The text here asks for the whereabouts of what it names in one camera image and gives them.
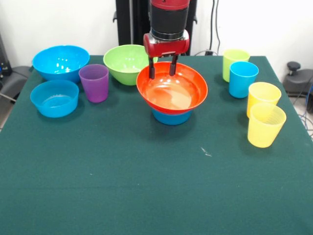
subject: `blue bowl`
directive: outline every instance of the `blue bowl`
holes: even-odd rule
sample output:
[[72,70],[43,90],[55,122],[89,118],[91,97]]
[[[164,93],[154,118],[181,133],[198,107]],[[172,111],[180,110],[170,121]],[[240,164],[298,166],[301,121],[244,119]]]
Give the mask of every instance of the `blue bowl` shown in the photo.
[[46,80],[79,82],[78,71],[89,62],[89,53],[76,46],[56,46],[39,52],[33,66]]
[[178,114],[178,115],[170,115],[170,114],[163,114],[155,109],[152,109],[153,116],[155,117],[156,120],[158,120],[159,122],[163,124],[171,125],[171,126],[179,125],[179,124],[186,122],[190,118],[191,112],[192,111],[189,111],[183,114]]
[[78,94],[79,88],[75,83],[54,80],[36,86],[30,94],[30,100],[42,115],[60,118],[76,109]]

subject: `white wall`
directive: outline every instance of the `white wall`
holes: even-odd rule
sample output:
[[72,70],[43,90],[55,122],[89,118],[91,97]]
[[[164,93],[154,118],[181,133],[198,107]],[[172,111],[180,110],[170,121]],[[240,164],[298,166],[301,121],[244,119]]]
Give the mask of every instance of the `white wall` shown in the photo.
[[[209,47],[211,5],[198,0],[192,54]],[[115,0],[0,0],[0,32],[12,66],[30,65],[38,51],[58,44],[104,54],[118,45],[114,11]],[[313,69],[312,0],[220,0],[218,16],[220,54],[242,48],[266,55],[279,78],[290,60]]]
[[[211,7],[212,0],[198,0],[193,54],[209,48]],[[312,0],[220,0],[218,26],[220,55],[228,48],[265,55],[280,79],[291,60],[313,69]],[[217,42],[215,36],[213,50]]]
[[118,45],[114,12],[114,0],[0,0],[0,33],[12,66],[60,44],[100,55]]

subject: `blue cup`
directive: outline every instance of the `blue cup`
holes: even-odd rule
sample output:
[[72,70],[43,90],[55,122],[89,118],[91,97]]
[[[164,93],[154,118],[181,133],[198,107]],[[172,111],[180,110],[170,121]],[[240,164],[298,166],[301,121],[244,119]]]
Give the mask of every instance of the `blue cup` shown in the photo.
[[229,93],[235,98],[245,98],[249,86],[255,81],[259,68],[253,63],[238,61],[230,66]]
[[163,114],[155,109],[152,109],[153,116],[155,116],[155,119],[158,120],[159,122],[166,124],[166,125],[180,125],[184,122],[186,122],[190,116],[191,116],[192,111],[188,111],[183,114],[178,114],[178,115],[170,115],[170,114]]

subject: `purple cup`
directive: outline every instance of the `purple cup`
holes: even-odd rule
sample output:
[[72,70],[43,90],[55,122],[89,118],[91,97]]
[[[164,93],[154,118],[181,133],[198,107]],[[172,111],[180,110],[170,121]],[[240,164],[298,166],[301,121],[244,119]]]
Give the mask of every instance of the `purple cup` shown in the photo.
[[79,70],[87,99],[100,103],[107,99],[109,90],[109,70],[104,65],[92,64]]

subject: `plastic bowl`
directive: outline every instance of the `plastic bowl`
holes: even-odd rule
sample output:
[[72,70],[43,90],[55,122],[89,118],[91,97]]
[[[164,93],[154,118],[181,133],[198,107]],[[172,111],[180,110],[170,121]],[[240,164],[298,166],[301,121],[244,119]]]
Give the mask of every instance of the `plastic bowl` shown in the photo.
[[76,46],[56,46],[39,52],[33,66],[46,80],[79,82],[78,71],[89,62],[89,53]]
[[145,67],[138,75],[137,88],[153,109],[163,114],[183,114],[204,102],[208,87],[197,71],[180,63],[176,74],[170,76],[170,64],[155,63],[155,79],[149,78],[149,67]]
[[145,47],[140,45],[114,47],[104,55],[103,62],[117,81],[128,86],[136,85],[138,73],[149,64]]
[[78,94],[79,88],[75,83],[55,80],[36,86],[30,94],[30,100],[42,115],[60,118],[76,109]]
[[155,119],[158,120],[159,122],[166,124],[166,125],[174,126],[174,125],[180,125],[186,122],[190,118],[192,111],[189,111],[183,114],[170,115],[170,114],[163,114],[155,109],[152,109],[152,113]]

